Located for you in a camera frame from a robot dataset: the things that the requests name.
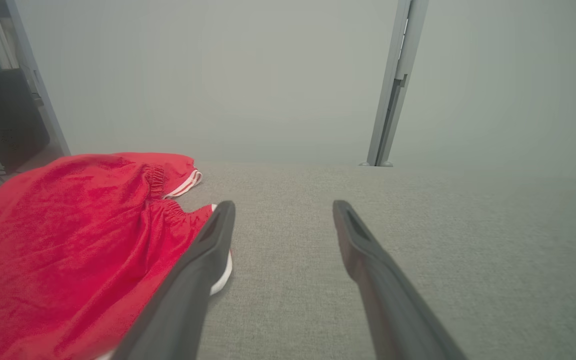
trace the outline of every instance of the red garment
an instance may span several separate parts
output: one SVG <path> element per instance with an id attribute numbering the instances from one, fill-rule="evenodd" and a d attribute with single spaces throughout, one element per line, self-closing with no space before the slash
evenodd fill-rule
<path id="1" fill-rule="evenodd" d="M 0 187 L 0 359 L 92 359 L 118 346 L 212 215 L 169 153 L 76 155 Z"/>

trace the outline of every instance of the gray tabletop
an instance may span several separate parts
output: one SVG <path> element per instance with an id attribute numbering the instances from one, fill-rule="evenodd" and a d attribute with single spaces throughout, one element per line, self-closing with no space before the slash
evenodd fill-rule
<path id="1" fill-rule="evenodd" d="M 349 201 L 471 359 L 576 358 L 576 180 L 197 162 L 186 211 L 237 208 L 199 359 L 374 359 L 339 254 Z"/>

